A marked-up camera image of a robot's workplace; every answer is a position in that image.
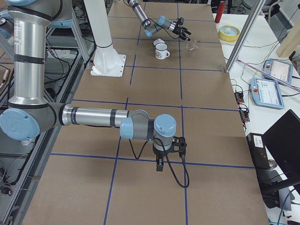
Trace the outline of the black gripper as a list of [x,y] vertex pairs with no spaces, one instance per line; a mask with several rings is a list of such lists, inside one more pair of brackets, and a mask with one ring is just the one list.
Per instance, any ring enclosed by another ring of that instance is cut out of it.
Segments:
[[170,151],[171,148],[171,144],[164,146],[165,148],[165,152],[163,150],[163,146],[158,145],[158,144],[153,144],[152,150],[154,152],[154,154],[157,156],[156,159],[156,171],[157,172],[162,172],[164,169],[164,161],[163,158],[165,157],[165,155],[167,155]]
[[187,35],[191,35],[191,32],[183,26],[182,22],[175,24],[175,28],[172,31],[174,34],[178,35],[183,41],[190,41],[191,39]]

